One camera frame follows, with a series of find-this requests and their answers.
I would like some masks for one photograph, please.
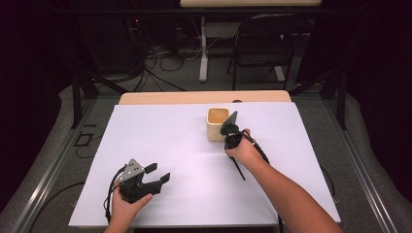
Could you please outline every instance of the person's right arm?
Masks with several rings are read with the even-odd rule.
[[[291,232],[342,232],[306,190],[266,163],[251,142],[243,138],[226,153],[251,172]]]

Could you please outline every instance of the forearm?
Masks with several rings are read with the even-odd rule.
[[[341,232],[309,193],[264,160],[256,158],[246,167],[291,232]]]

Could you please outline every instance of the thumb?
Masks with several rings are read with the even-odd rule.
[[[148,195],[140,198],[140,200],[136,201],[132,205],[138,210],[142,210],[153,198],[154,196],[149,193]]]

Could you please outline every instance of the person's right hand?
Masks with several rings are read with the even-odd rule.
[[[245,129],[246,133],[251,136],[251,130]],[[237,148],[224,150],[226,154],[230,157],[235,158],[237,161],[242,163],[245,167],[251,162],[256,162],[258,160],[263,160],[258,150],[254,145],[245,137],[242,137]]]

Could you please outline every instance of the person's left hand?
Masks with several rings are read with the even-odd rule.
[[[112,219],[105,232],[125,232],[130,227],[137,213],[142,210],[152,198],[153,195],[148,194],[135,203],[130,204],[121,198],[119,181],[116,181],[112,198]]]

